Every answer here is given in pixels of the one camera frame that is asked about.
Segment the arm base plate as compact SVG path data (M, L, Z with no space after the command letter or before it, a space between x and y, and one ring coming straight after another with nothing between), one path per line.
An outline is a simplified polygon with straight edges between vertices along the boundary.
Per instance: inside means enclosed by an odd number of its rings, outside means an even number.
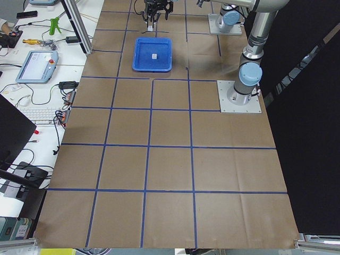
M254 87L248 95L234 90L235 81L217 80L218 97L221 113L261 114L259 91Z
M226 25L220 14L208 14L208 21L211 35L242 35L242 30L239 24Z

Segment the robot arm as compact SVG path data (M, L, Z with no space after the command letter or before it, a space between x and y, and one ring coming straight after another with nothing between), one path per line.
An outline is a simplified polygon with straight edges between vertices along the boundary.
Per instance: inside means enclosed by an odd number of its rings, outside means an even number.
M173 12L174 1L144 1L145 9L137 15L141 15L144 22L152 28L154 23L158 22L160 17L159 11L165 11L165 20ZM201 8L204 2L197 1ZM271 25L279 10L287 5L289 1L212 1L223 5L240 6L249 8L250 11L256 12L251 33L248 37L248 44L244 47L240 57L239 77L234 82L233 87L227 91L227 97L235 105L243 106L247 104L262 77L260 67L261 58L264 55L264 45L267 41Z
M231 29L234 25L240 24L242 16L239 6L222 4L216 25L222 30Z

